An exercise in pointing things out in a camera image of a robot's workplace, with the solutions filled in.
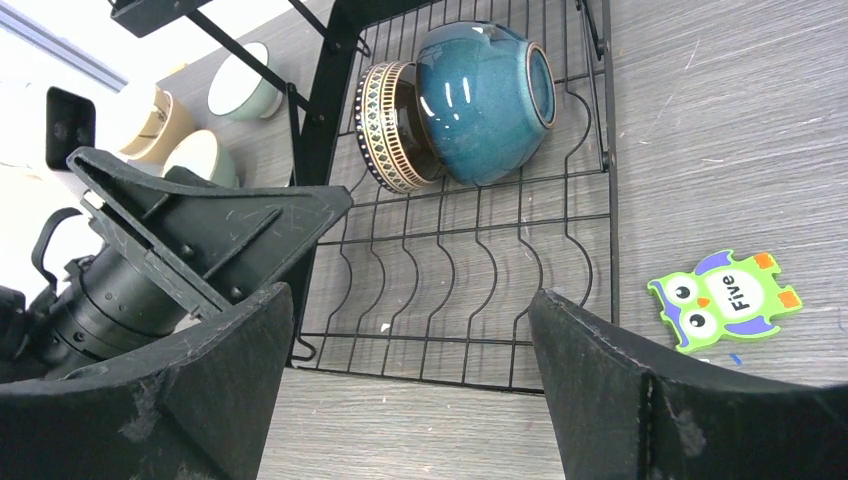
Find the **black wire dish rack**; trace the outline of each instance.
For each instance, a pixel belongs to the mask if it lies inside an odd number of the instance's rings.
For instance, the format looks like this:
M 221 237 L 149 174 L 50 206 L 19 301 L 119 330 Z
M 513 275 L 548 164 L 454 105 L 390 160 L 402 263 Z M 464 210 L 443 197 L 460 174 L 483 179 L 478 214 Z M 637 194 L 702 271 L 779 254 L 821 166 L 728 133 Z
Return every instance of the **black wire dish rack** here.
M 474 19 L 543 46 L 557 78 L 554 131 L 496 185 L 379 187 L 353 136 L 355 85 L 371 64 L 415 61 L 430 29 Z M 354 59 L 330 176 L 355 205 L 318 244 L 294 365 L 542 393 L 527 320 L 537 289 L 618 318 L 608 0 L 446 0 L 360 37 L 368 48 Z

